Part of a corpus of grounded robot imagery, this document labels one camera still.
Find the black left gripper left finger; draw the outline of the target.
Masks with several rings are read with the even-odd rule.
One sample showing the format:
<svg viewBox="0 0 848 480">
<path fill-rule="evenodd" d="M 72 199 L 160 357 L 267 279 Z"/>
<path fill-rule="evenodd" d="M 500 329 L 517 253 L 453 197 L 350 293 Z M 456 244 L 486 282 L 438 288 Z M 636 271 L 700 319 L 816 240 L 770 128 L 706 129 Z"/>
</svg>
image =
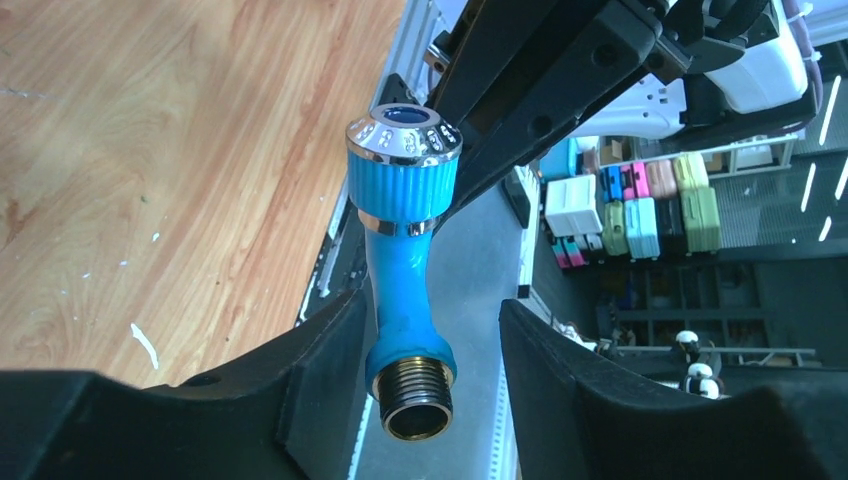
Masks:
<svg viewBox="0 0 848 480">
<path fill-rule="evenodd" d="M 93 371 L 1 375 L 5 479 L 342 479 L 363 403 L 367 301 L 348 291 L 303 325 L 178 386 Z"/>
</svg>

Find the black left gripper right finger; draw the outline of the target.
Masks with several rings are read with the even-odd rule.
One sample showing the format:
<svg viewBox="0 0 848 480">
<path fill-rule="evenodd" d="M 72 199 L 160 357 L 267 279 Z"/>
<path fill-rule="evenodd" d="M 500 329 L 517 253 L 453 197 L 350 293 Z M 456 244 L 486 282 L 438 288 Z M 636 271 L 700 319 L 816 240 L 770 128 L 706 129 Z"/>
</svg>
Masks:
<svg viewBox="0 0 848 480">
<path fill-rule="evenodd" d="M 721 400 L 671 389 L 554 331 L 499 314 L 526 479 L 843 479 L 847 386 L 781 382 Z"/>
</svg>

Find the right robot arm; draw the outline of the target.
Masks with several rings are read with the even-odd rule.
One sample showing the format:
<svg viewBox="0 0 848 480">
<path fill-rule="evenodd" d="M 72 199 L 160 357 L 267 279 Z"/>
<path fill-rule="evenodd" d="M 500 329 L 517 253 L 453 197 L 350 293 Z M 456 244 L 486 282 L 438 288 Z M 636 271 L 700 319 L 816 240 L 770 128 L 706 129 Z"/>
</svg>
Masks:
<svg viewBox="0 0 848 480">
<path fill-rule="evenodd" d="M 786 1 L 471 1 L 429 60 L 465 138 L 453 211 L 566 137 L 701 150 L 800 129 L 822 97 Z"/>
</svg>

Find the blue water faucet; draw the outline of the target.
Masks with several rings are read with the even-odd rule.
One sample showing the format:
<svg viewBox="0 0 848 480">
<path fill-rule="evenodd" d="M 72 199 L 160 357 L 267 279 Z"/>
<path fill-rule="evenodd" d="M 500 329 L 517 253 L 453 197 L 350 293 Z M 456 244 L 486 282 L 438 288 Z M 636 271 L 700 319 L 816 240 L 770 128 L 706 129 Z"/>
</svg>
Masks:
<svg viewBox="0 0 848 480">
<path fill-rule="evenodd" d="M 427 440 L 453 420 L 457 366 L 433 324 L 426 276 L 435 229 L 452 204 L 463 139 L 430 108 L 387 103 L 352 121 L 345 141 L 377 326 L 366 388 L 388 435 Z"/>
</svg>

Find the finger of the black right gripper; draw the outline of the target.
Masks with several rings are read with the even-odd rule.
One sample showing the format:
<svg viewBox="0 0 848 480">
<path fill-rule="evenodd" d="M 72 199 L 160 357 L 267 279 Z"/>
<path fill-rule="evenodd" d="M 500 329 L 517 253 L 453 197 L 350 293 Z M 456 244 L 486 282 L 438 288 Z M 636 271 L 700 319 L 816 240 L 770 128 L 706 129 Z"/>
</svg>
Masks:
<svg viewBox="0 0 848 480">
<path fill-rule="evenodd" d="M 487 130 L 572 47 L 605 1 L 469 1 L 440 45 L 450 62 L 426 105 Z"/>
<path fill-rule="evenodd" d="M 662 32 L 660 1 L 607 5 L 527 91 L 523 102 L 487 130 L 464 123 L 451 209 L 459 211 L 571 133 L 634 85 Z"/>
</svg>

